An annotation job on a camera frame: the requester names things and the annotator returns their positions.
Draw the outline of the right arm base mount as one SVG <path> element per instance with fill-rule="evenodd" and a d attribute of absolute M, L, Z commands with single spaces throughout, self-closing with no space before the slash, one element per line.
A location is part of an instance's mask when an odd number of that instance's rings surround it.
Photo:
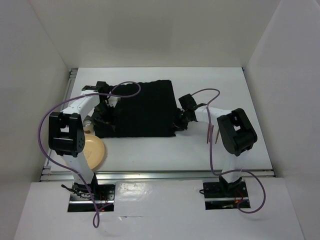
<path fill-rule="evenodd" d="M 233 189 L 225 190 L 219 182 L 204 182 L 199 193 L 204 196 L 206 210 L 242 209 L 251 207 L 247 185 L 244 181 Z"/>

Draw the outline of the paper cup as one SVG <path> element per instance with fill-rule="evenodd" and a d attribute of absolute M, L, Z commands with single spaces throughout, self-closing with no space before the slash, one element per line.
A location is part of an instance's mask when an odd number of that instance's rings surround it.
<path fill-rule="evenodd" d="M 86 134 L 91 134 L 94 132 L 94 123 L 93 120 L 90 116 L 86 116 L 82 122 L 82 126 L 83 126 L 83 131 Z"/>

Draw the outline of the black cloth placemat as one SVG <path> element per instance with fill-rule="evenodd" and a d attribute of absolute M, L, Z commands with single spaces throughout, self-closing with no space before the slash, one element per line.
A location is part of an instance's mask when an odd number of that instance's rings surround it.
<path fill-rule="evenodd" d="M 174 137 L 177 110 L 170 80 L 140 82 L 139 94 L 121 98 L 113 115 L 115 125 L 95 125 L 99 138 Z"/>

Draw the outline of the copper spoon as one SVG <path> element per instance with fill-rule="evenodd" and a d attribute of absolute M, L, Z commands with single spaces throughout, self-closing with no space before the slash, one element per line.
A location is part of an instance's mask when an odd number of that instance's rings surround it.
<path fill-rule="evenodd" d="M 216 137 L 215 137 L 215 144 L 218 143 L 219 136 L 220 136 L 220 129 L 218 128 L 217 133 L 216 133 Z"/>

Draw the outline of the aluminium table frame rail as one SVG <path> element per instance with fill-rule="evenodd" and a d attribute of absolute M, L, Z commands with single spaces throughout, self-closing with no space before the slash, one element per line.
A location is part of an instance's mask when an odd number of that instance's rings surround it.
<path fill-rule="evenodd" d="M 177 98 L 191 93 L 199 103 L 234 110 L 244 109 L 258 141 L 240 160 L 244 169 L 259 177 L 275 175 L 261 127 L 240 67 L 89 67 L 70 71 L 66 97 L 80 94 L 86 85 L 104 81 L 116 85 L 124 81 L 151 82 L 171 80 Z M 105 160 L 96 168 L 99 181 L 204 179 L 210 172 L 210 148 L 207 125 L 192 122 L 188 129 L 172 138 L 105 138 Z M 223 168 L 229 156 L 224 152 L 221 137 L 214 137 L 213 168 Z"/>

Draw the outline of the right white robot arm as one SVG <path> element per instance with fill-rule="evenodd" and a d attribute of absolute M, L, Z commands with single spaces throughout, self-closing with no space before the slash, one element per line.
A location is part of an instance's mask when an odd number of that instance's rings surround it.
<path fill-rule="evenodd" d="M 210 170 L 218 177 L 218 190 L 223 196 L 230 196 L 241 184 L 242 167 L 239 156 L 253 148 L 258 136 L 247 114 L 242 108 L 223 110 L 209 104 L 197 104 L 191 94 L 179 98 L 182 109 L 175 117 L 174 126 L 186 130 L 190 122 L 208 124 L 207 142 L 209 143 Z M 221 173 L 214 170 L 213 141 L 214 129 L 220 135 L 224 152 L 228 154 Z"/>

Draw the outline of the beige plate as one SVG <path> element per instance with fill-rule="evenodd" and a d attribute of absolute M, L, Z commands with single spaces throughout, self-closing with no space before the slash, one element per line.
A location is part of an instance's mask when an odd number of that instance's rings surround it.
<path fill-rule="evenodd" d="M 104 142 L 97 136 L 85 134 L 84 138 L 76 141 L 76 146 L 82 148 L 82 153 L 91 170 L 95 170 L 107 156 Z"/>

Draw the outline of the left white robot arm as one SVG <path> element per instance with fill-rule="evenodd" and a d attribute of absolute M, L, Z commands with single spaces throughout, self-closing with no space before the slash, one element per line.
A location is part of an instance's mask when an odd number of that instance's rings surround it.
<path fill-rule="evenodd" d="M 86 85 L 80 96 L 71 98 L 66 108 L 53 111 L 48 118 L 48 145 L 65 161 L 65 168 L 72 172 L 75 190 L 88 200 L 99 195 L 99 187 L 96 174 L 84 154 L 86 139 L 83 120 L 107 98 L 106 94 L 110 91 L 111 87 L 103 81 Z"/>

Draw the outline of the copper fork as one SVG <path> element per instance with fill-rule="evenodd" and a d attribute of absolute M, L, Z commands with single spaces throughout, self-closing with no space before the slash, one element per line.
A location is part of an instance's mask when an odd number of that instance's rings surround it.
<path fill-rule="evenodd" d="M 207 128 L 207 136 L 206 136 L 206 143 L 208 144 L 210 142 L 210 137 L 211 137 L 211 124 L 208 124 L 208 128 Z"/>

